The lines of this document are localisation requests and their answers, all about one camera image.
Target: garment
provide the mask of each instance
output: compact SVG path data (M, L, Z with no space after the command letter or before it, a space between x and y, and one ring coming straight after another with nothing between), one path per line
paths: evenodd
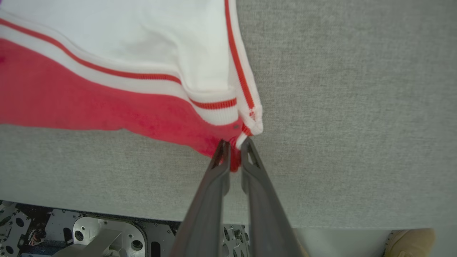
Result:
M0 77L0 123L124 128L205 155L263 130L231 0L3 0Z

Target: brown boot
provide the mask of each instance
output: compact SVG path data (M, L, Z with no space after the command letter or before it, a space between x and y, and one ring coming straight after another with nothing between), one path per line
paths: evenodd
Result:
M392 232L386 244L385 257L428 257L435 243L433 229Z

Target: gray fabric surface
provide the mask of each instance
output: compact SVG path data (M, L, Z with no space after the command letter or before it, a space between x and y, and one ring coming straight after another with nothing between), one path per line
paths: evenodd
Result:
M254 141L293 226L457 223L457 4L239 0ZM0 126L0 198L180 220L209 159L127 131ZM247 223L232 175L224 221Z

